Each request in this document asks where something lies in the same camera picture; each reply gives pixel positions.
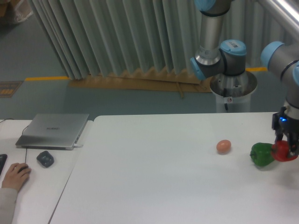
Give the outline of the beige sleeved forearm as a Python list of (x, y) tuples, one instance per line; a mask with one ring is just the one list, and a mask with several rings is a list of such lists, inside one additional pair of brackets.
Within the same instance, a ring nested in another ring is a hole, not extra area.
[(12, 188), (0, 189), (0, 223), (11, 224), (14, 217), (14, 210), (18, 191)]

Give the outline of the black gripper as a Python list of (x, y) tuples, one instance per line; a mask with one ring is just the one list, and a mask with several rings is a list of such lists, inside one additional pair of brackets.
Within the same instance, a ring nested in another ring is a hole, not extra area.
[(292, 106), (282, 106), (279, 112), (272, 115), (272, 129), (275, 131), (275, 143), (287, 137), (288, 156), (299, 155), (299, 110)]

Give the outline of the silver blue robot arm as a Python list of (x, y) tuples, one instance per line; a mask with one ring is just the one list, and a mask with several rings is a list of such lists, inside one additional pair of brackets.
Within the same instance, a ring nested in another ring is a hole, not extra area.
[[(211, 79), (219, 112), (247, 112), (257, 79), (245, 70), (246, 46), (239, 40), (220, 41), (229, 0), (197, 0), (202, 13), (200, 46), (190, 59), (195, 76)], [(285, 103), (272, 116), (276, 139), (272, 155), (277, 161), (290, 161), (299, 154), (299, 46), (283, 42), (268, 44), (261, 53), (261, 62), (288, 87)]]

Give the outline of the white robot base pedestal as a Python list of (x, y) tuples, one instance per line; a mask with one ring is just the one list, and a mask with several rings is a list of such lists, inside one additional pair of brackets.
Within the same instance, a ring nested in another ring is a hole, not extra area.
[(248, 71), (234, 77), (218, 74), (210, 81), (218, 113), (249, 112), (251, 95), (256, 88), (257, 78)]

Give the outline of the person's bare hand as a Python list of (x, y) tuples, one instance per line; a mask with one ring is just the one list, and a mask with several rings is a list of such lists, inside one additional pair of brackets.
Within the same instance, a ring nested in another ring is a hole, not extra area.
[(18, 192), (21, 190), (25, 182), (29, 179), (30, 173), (21, 175), (18, 171), (21, 167), (26, 166), (26, 163), (14, 163), (12, 164), (8, 171), (6, 172), (4, 179), (2, 181), (2, 188), (12, 188)]

